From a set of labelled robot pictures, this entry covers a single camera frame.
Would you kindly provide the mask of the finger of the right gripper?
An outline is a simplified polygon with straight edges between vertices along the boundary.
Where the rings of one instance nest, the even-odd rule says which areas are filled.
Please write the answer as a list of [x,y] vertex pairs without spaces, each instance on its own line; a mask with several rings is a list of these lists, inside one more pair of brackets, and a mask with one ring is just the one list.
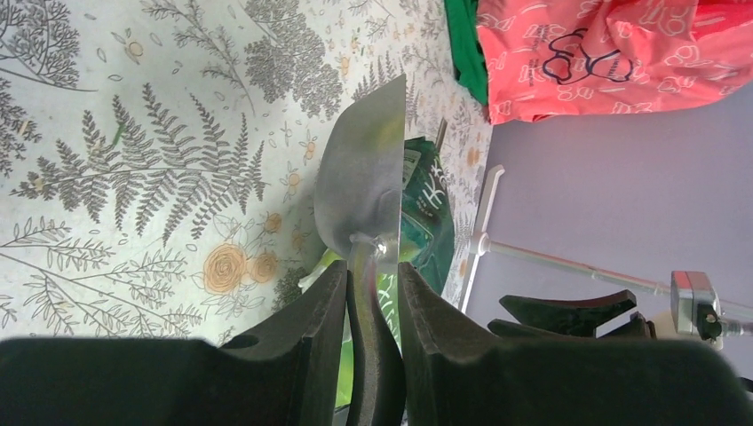
[[[499,337],[509,338],[550,338],[558,340],[595,340],[595,337],[562,335],[544,329],[521,325],[502,319],[493,319],[487,324],[488,330]],[[630,321],[621,327],[602,335],[600,339],[654,339],[654,323],[646,320],[639,312],[630,316]]]

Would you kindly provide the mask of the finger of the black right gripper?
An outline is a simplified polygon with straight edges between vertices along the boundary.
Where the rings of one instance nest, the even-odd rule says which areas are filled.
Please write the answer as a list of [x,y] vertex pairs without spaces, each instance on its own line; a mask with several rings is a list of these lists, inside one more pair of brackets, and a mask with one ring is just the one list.
[[507,295],[499,304],[521,325],[576,337],[595,337],[598,327],[637,307],[629,290],[584,300]]

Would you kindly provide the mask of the silver metal scoop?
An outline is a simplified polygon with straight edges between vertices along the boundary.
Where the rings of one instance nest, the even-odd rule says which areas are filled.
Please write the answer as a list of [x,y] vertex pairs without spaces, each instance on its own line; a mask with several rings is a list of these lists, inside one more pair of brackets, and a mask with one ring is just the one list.
[[404,366],[377,282],[399,263],[406,89],[407,77],[399,75],[342,112],[314,188],[317,232],[347,263],[353,339],[349,425],[399,425],[405,408]]

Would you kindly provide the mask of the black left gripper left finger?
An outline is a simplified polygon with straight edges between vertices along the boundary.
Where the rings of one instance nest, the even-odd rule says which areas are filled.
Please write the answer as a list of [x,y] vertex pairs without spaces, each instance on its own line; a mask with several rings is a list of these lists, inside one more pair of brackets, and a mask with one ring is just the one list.
[[1,344],[4,425],[329,425],[345,288],[336,261],[297,300],[216,347],[194,339]]

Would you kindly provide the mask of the green litter bag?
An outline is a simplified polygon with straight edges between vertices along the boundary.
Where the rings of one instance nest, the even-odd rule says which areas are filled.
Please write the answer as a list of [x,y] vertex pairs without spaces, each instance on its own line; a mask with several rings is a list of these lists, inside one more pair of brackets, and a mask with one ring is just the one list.
[[[399,261],[411,263],[430,288],[441,296],[455,255],[455,226],[440,151],[431,140],[412,138],[405,141],[403,157]],[[327,249],[313,272],[299,280],[298,288],[306,292],[331,263],[341,259]],[[397,287],[396,274],[378,275],[376,288],[380,309],[401,349]],[[351,403],[353,362],[353,344],[346,319],[336,409]]]

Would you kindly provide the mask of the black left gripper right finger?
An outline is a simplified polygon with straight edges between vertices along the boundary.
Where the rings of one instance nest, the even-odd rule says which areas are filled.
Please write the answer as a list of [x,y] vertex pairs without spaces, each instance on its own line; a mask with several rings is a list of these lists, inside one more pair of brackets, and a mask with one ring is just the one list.
[[494,335],[399,267],[412,425],[749,425],[752,402],[707,344]]

